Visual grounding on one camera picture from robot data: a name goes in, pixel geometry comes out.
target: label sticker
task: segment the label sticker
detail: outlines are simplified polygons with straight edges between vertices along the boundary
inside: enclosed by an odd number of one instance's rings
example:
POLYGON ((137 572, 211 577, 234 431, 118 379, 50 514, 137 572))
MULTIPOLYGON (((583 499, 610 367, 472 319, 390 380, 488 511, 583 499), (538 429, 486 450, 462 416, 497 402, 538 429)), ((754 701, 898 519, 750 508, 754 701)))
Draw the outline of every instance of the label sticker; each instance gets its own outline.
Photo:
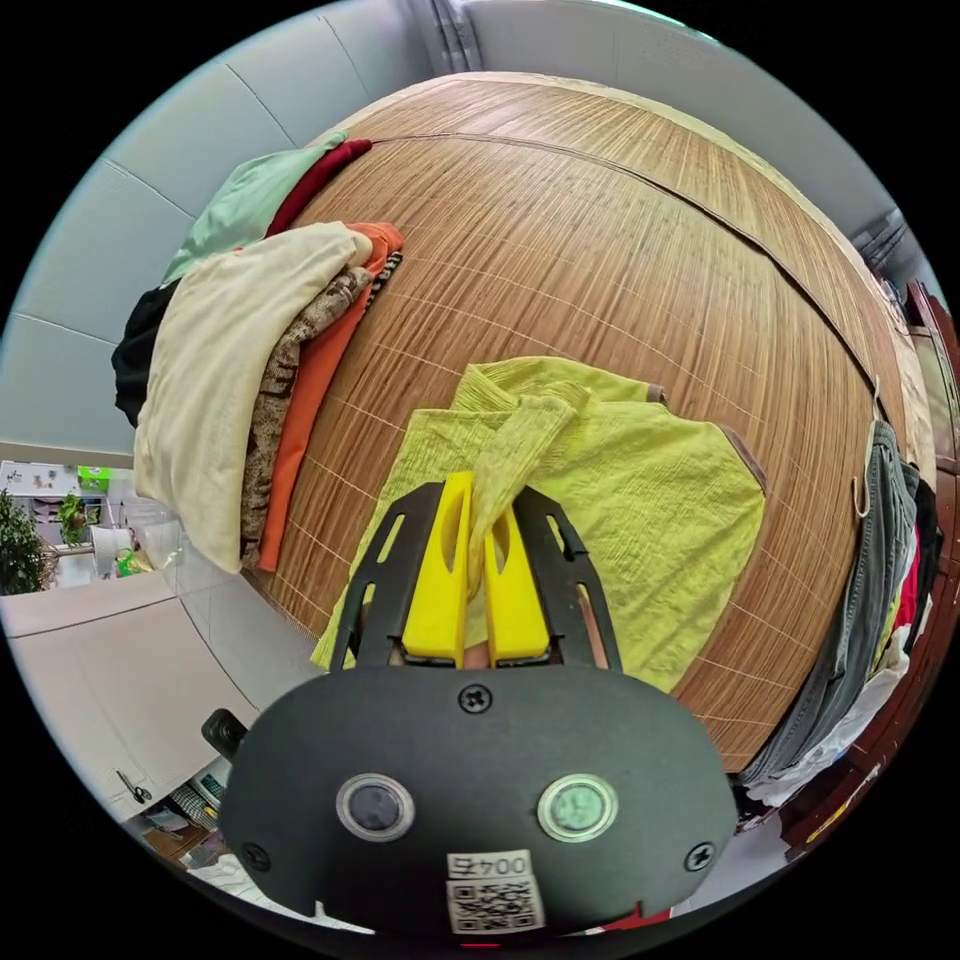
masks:
POLYGON ((546 926, 529 850, 451 853, 447 874, 454 933, 521 933, 546 926))

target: mint green shirt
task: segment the mint green shirt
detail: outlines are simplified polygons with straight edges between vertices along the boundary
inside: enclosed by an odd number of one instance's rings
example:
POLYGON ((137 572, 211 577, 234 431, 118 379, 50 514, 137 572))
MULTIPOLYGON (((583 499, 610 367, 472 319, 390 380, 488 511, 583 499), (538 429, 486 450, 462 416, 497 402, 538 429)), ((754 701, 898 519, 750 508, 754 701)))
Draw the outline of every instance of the mint green shirt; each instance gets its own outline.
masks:
POLYGON ((346 139, 346 130, 340 130, 322 143, 240 164, 197 218, 160 285, 182 277, 198 260, 262 240, 300 178, 346 139))

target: woven mat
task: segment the woven mat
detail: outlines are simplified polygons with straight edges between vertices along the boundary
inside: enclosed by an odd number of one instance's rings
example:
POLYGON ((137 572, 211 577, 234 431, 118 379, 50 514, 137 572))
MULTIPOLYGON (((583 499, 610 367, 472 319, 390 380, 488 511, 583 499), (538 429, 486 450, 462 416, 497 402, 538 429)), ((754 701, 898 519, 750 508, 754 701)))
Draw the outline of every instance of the woven mat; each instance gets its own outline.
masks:
POLYGON ((351 123, 373 150, 300 222, 387 220, 405 256, 317 418, 277 573, 257 580, 319 635, 410 413, 446 406, 469 362, 558 355, 661 383, 676 413, 737 430, 770 481, 725 621, 674 691, 737 770, 843 591, 870 376, 902 442, 896 357, 882 303, 822 214, 694 123, 625 96, 460 75, 351 123))

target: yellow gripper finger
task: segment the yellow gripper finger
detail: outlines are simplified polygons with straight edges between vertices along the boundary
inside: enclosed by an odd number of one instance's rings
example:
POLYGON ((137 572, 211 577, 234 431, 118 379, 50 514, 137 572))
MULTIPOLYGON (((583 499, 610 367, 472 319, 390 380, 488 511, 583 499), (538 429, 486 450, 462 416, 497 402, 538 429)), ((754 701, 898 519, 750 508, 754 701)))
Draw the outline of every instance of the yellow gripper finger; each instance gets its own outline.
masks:
POLYGON ((403 630, 410 661, 463 666, 472 473, 447 477, 403 630))
POLYGON ((550 634, 513 507, 484 541, 483 575, 491 666, 545 658, 550 634))

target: stack of clothes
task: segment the stack of clothes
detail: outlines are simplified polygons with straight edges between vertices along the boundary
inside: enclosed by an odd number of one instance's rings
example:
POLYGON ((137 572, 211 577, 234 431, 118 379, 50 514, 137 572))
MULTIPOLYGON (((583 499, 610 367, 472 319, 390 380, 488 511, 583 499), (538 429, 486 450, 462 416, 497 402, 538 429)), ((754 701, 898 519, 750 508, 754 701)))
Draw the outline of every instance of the stack of clothes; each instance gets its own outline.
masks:
POLYGON ((350 339, 400 262, 390 224, 291 229, 371 148, 343 131, 238 167, 114 351, 137 493, 220 569, 276 569, 297 470, 350 339))

